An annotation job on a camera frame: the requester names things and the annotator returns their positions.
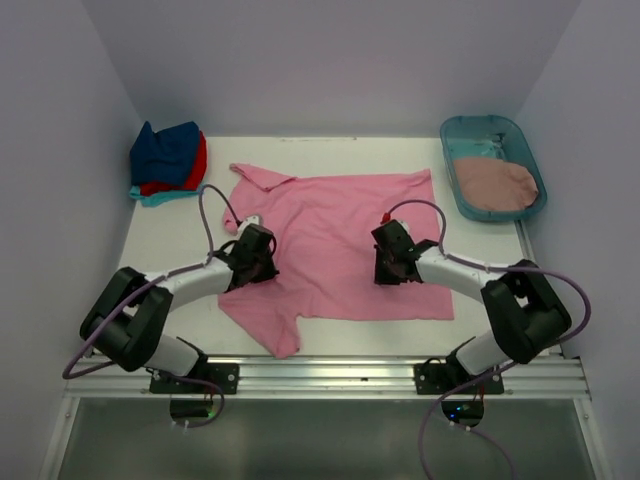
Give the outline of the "pink t-shirt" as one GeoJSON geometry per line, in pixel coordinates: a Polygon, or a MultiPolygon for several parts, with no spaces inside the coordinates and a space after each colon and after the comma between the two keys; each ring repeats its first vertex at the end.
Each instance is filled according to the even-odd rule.
{"type": "Polygon", "coordinates": [[[273,280],[251,284],[218,299],[218,306],[277,358],[298,352],[299,318],[349,321],[454,318],[452,294],[436,285],[374,282],[374,239],[383,214],[398,202],[400,220],[414,239],[440,234],[432,175],[410,174],[295,177],[250,164],[231,165],[239,181],[231,193],[224,228],[236,218],[259,215],[277,241],[273,280]]]}

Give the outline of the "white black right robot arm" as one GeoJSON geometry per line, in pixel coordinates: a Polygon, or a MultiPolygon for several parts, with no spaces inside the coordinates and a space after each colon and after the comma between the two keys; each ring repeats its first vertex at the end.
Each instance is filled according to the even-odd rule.
{"type": "Polygon", "coordinates": [[[481,375],[490,393],[502,393],[497,368],[506,363],[527,364],[566,333],[572,320],[551,284],[537,265],[522,260],[496,272],[460,262],[440,251],[431,240],[414,242],[402,223],[387,220],[372,231],[375,276],[378,285],[415,282],[446,287],[484,306],[490,329],[473,337],[444,358],[429,358],[414,366],[419,394],[468,392],[481,375]]]}

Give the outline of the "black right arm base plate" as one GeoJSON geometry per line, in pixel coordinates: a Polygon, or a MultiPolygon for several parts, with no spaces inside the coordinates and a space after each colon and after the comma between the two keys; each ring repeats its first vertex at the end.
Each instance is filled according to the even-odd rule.
{"type": "MultiPolygon", "coordinates": [[[[418,395],[441,395],[474,379],[457,363],[444,357],[431,357],[413,365],[413,380],[418,395]]],[[[494,374],[487,380],[476,382],[460,394],[500,395],[505,392],[502,376],[494,374]]]]}

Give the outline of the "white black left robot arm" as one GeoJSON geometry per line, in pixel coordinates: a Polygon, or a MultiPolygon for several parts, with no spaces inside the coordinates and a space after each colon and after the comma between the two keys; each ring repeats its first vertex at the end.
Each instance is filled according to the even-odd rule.
{"type": "Polygon", "coordinates": [[[140,368],[172,375],[185,392],[201,390],[208,379],[204,353],[164,334],[169,314],[211,295],[223,295],[278,275],[274,234],[248,224],[231,250],[219,250],[202,263],[144,274],[131,267],[111,278],[79,330],[85,348],[95,348],[127,372],[140,368]]]}

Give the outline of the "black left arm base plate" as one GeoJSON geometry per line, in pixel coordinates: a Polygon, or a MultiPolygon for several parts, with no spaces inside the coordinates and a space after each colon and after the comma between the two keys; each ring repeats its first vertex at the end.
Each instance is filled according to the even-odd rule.
{"type": "Polygon", "coordinates": [[[188,376],[154,372],[149,385],[152,394],[195,395],[237,393],[240,366],[237,363],[205,363],[196,366],[188,376]]]}

